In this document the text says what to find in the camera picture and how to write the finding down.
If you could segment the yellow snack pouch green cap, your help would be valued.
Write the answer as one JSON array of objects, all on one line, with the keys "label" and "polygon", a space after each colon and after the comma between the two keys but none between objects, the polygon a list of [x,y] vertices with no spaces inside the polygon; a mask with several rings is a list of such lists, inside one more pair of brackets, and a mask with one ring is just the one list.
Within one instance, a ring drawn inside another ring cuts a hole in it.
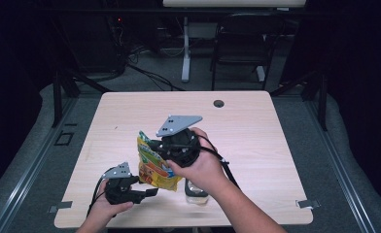
[{"label": "yellow snack pouch green cap", "polygon": [[157,188],[176,191],[182,178],[176,176],[166,161],[151,149],[151,141],[143,131],[138,133],[139,180]]}]

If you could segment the person's left hand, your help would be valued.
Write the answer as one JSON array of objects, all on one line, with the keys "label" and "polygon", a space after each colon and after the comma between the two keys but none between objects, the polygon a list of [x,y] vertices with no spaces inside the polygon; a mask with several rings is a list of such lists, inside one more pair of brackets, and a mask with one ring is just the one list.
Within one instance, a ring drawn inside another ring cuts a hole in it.
[{"label": "person's left hand", "polygon": [[98,197],[91,207],[89,216],[109,217],[112,219],[117,214],[125,212],[133,207],[132,202],[121,203],[118,205],[112,205],[108,202],[104,195]]}]

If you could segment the black horizontal bar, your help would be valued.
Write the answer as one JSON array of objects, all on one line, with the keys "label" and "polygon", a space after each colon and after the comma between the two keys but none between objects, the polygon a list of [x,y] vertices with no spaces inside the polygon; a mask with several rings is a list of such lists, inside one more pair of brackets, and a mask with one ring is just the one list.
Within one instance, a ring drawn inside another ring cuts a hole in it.
[{"label": "black horizontal bar", "polygon": [[322,11],[268,11],[247,8],[161,8],[161,9],[36,9],[44,14],[95,14],[95,15],[152,15],[152,16],[205,16],[227,15],[232,13],[282,14],[287,16],[334,16],[340,12]]}]

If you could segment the person's right hand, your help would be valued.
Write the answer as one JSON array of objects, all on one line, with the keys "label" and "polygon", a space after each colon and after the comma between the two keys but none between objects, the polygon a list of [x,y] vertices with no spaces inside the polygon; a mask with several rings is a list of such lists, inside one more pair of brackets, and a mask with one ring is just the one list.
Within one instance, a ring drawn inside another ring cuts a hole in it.
[{"label": "person's right hand", "polygon": [[225,176],[219,158],[213,154],[215,149],[208,142],[207,134],[197,127],[193,127],[191,131],[197,135],[199,144],[202,146],[198,158],[186,168],[180,167],[171,160],[168,160],[167,164],[175,175],[188,179],[214,197],[227,187],[230,181]]}]

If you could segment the black folding chair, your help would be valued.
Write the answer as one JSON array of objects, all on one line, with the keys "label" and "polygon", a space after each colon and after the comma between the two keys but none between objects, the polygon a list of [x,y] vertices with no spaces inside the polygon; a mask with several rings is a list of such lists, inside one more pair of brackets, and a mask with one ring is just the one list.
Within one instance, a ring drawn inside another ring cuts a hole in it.
[{"label": "black folding chair", "polygon": [[211,89],[215,89],[218,65],[252,66],[263,70],[265,89],[275,47],[285,29],[282,17],[239,13],[224,17],[216,27],[210,64]]}]

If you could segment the aluminium floor rail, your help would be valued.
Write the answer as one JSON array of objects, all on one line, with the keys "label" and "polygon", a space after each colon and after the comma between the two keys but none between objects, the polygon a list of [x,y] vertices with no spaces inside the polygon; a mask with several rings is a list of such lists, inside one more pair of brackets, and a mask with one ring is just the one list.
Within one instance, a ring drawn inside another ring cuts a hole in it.
[{"label": "aluminium floor rail", "polygon": [[357,225],[360,228],[361,233],[377,233],[366,208],[362,202],[362,199],[355,189],[348,172],[345,169],[345,166],[339,156],[339,153],[334,145],[330,134],[327,130],[325,130],[322,124],[318,120],[318,110],[314,103],[305,102],[304,103],[308,114],[312,118],[312,122],[314,126],[317,128],[318,134],[322,138],[322,141],[328,151],[328,158],[331,164],[333,173],[336,176],[336,180],[338,181],[342,193],[350,207],[350,210],[354,216],[354,219]]},{"label": "aluminium floor rail", "polygon": [[64,120],[77,102],[76,98],[65,100],[57,123],[54,123],[53,103],[48,100],[43,103],[35,125],[0,180],[0,233],[8,229],[16,216],[48,158],[48,151],[60,136]]}]

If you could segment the white desk leg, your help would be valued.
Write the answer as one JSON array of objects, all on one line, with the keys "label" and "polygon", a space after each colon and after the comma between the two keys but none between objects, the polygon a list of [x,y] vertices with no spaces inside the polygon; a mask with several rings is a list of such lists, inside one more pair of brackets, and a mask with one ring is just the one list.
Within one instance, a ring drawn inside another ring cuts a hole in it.
[{"label": "white desk leg", "polygon": [[187,83],[190,80],[190,68],[191,68],[191,54],[190,54],[190,39],[189,39],[189,22],[188,19],[184,18],[184,57],[183,57],[183,68],[182,68],[182,78],[183,83]]}]

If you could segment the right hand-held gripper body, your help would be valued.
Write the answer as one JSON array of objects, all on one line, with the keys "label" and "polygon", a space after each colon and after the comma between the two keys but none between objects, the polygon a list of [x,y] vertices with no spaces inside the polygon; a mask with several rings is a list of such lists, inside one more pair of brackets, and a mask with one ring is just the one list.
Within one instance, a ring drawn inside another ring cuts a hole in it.
[{"label": "right hand-held gripper body", "polygon": [[172,116],[162,124],[156,135],[163,142],[161,150],[166,150],[167,160],[180,167],[189,167],[199,156],[199,141],[190,127],[203,120],[202,116]]}]

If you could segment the grey tape piece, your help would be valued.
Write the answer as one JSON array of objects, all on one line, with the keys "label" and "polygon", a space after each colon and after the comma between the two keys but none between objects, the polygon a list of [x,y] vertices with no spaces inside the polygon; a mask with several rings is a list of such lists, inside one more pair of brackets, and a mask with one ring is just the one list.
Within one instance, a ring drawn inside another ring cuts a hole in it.
[{"label": "grey tape piece", "polygon": [[301,209],[314,210],[320,207],[318,200],[296,200],[295,203]]},{"label": "grey tape piece", "polygon": [[49,214],[54,214],[56,213],[58,210],[61,210],[61,209],[69,209],[72,207],[72,204],[73,202],[72,201],[65,201],[65,202],[59,202],[55,205],[51,205],[48,209],[48,213]]}]

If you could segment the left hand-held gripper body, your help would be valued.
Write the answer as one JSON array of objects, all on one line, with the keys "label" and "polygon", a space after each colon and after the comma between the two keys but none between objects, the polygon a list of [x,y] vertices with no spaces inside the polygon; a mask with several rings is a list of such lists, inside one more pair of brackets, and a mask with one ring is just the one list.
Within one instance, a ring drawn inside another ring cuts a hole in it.
[{"label": "left hand-held gripper body", "polygon": [[133,190],[128,179],[134,175],[130,172],[127,162],[106,171],[102,178],[106,180],[105,197],[112,205],[132,202],[140,204],[143,199],[142,190]]}]

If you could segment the dark computer tower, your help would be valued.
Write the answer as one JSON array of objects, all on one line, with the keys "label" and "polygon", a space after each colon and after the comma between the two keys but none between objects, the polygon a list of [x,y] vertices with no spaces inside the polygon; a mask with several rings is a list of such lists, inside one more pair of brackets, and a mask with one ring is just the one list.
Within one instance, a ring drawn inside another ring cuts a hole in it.
[{"label": "dark computer tower", "polygon": [[124,61],[104,16],[67,15],[60,20],[81,72],[124,72]]}]

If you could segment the black metal stand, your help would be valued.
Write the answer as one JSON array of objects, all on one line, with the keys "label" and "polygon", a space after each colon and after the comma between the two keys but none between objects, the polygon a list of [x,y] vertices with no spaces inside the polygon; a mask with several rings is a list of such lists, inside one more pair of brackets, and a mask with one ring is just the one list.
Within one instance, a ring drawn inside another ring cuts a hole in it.
[{"label": "black metal stand", "polygon": [[111,89],[95,82],[80,72],[70,68],[59,68],[52,79],[53,89],[53,127],[57,127],[63,118],[62,92],[70,98],[78,98],[81,94],[76,81],[87,84],[93,89],[101,92],[111,92]]},{"label": "black metal stand", "polygon": [[322,129],[327,131],[326,113],[328,100],[328,78],[324,73],[312,71],[295,81],[283,84],[276,90],[271,91],[270,95],[272,97],[279,96],[301,83],[305,83],[305,88],[301,92],[301,98],[303,101],[311,101],[315,98],[316,94],[319,94],[317,120]]}]

